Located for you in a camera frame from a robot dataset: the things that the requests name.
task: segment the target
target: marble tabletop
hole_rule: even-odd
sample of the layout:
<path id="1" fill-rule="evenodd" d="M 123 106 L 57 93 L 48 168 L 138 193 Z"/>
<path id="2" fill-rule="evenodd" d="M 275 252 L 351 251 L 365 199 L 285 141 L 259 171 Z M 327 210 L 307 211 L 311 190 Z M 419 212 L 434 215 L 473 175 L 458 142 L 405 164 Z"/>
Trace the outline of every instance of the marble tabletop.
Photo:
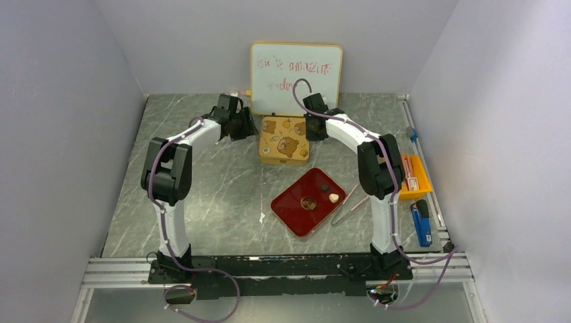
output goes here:
<path id="1" fill-rule="evenodd" d="M 157 217 L 140 187 L 149 140 L 186 129 L 190 119 L 208 113 L 217 94 L 151 95 L 135 140 L 125 181 L 109 229 L 103 257 L 145 256 L 159 246 Z M 396 136 L 401 153 L 413 153 L 405 133 L 405 117 L 395 94 L 341 94 L 339 107 L 365 128 Z M 258 129 L 261 116 L 255 116 Z M 368 252 L 372 237 L 369 203 L 364 203 L 333 227 L 325 219 L 305 238 L 295 236 L 273 214 L 270 203 L 311 168 L 320 168 L 349 192 L 358 183 L 357 158 L 342 143 L 327 139 L 310 143 L 305 166 L 260 162 L 259 137 L 211 145 L 193 160 L 192 188 L 184 200 L 187 234 L 194 255 L 270 255 Z M 341 212 L 366 194 L 359 187 Z M 409 206 L 399 202 L 399 229 L 406 252 L 438 252 L 442 246 L 434 215 L 430 214 L 434 243 L 421 248 Z"/>

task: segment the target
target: blue object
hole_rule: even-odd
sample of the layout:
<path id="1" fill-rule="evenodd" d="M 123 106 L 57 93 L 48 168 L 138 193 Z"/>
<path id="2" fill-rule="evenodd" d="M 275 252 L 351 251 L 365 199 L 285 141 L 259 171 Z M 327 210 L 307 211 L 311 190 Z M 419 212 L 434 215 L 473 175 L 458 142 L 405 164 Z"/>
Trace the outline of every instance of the blue object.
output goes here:
<path id="1" fill-rule="evenodd" d="M 421 247 L 430 247 L 432 245 L 432 231 L 428 217 L 428 204 L 425 200 L 418 200 L 411 205 L 411 212 L 418 243 Z"/>

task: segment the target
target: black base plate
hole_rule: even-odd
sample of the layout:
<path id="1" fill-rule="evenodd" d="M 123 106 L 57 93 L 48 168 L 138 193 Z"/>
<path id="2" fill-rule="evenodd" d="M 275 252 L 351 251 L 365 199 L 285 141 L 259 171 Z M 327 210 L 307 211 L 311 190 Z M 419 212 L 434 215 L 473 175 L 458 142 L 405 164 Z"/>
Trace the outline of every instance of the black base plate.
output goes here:
<path id="1" fill-rule="evenodd" d="M 402 259 L 387 269 L 370 253 L 303 254 L 281 256 L 193 256 L 195 268 L 218 268 L 236 277 L 243 296 L 345 293 L 364 295 L 366 281 L 412 279 L 410 263 Z M 171 279 L 152 262 L 150 284 L 192 283 L 197 299 L 235 296 L 234 284 L 218 273 L 193 273 L 188 279 Z"/>

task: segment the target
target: small round object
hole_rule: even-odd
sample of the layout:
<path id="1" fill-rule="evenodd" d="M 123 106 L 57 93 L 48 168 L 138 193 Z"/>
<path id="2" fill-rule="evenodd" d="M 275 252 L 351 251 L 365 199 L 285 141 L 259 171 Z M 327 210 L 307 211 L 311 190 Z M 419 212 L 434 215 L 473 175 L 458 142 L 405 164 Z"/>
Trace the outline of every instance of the small round object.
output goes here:
<path id="1" fill-rule="evenodd" d="M 329 200 L 330 200 L 332 203 L 337 203 L 337 201 L 339 201 L 339 195 L 337 195 L 337 194 L 330 194 L 330 195 L 329 195 Z"/>

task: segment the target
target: red plate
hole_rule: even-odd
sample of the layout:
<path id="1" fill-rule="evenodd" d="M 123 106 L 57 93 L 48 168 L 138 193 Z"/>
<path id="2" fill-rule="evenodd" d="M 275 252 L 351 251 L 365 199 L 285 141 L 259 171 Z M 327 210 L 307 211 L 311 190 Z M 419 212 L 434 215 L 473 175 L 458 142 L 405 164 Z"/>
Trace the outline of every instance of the red plate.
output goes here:
<path id="1" fill-rule="evenodd" d="M 322 191 L 322 185 L 329 189 Z M 330 194 L 339 195 L 339 200 L 332 203 Z M 345 196 L 345 191 L 322 170 L 312 168 L 271 201 L 271 209 L 297 236 L 304 237 L 341 205 Z"/>

